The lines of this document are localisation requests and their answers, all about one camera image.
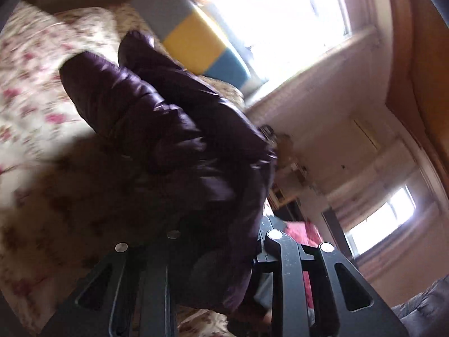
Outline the brown wooden wardrobe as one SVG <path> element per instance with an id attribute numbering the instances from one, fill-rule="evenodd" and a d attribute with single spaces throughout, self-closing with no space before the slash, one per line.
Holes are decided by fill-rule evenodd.
<path id="1" fill-rule="evenodd" d="M 448 170 L 448 26 L 431 0 L 390 0 L 393 70 L 387 107 Z"/>

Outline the grey yellow blue headboard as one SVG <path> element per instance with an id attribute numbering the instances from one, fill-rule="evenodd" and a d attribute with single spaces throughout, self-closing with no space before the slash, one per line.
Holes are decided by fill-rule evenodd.
<path id="1" fill-rule="evenodd" d="M 245 97 L 264 85 L 225 32 L 196 3 L 131 0 L 131 5 L 172 58 L 193 74 L 229 83 Z"/>

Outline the bright window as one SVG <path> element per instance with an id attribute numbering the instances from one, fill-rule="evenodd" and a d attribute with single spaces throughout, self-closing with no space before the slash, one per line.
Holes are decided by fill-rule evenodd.
<path id="1" fill-rule="evenodd" d="M 199 0 L 263 82 L 320 61 L 352 33 L 345 0 Z"/>

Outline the grey cushion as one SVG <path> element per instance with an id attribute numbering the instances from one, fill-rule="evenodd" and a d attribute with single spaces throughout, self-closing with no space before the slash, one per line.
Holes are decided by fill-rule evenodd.
<path id="1" fill-rule="evenodd" d="M 448 276 L 438 279 L 407 302 L 396 305 L 392 311 L 405 325 L 410 337 L 449 337 Z"/>

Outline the purple quilted down jacket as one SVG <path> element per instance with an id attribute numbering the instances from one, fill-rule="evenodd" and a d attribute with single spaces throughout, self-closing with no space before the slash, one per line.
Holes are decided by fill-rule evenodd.
<path id="1" fill-rule="evenodd" d="M 276 155 L 258 129 L 215 88 L 128 32 L 112 63 L 79 53 L 62 86 L 89 126 L 144 175 L 158 200 L 157 226 L 178 229 L 172 285 L 187 307 L 228 314 L 250 283 Z"/>

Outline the floral bed quilt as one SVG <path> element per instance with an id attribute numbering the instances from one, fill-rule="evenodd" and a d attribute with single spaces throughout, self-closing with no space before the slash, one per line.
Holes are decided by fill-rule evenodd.
<path id="1" fill-rule="evenodd" d="M 21 328 L 41 333 L 80 278 L 150 222 L 215 204 L 147 177 L 79 116 L 59 68 L 89 50 L 116 61 L 149 26 L 129 4 L 56 15 L 20 2 L 1 31 L 1 293 Z"/>

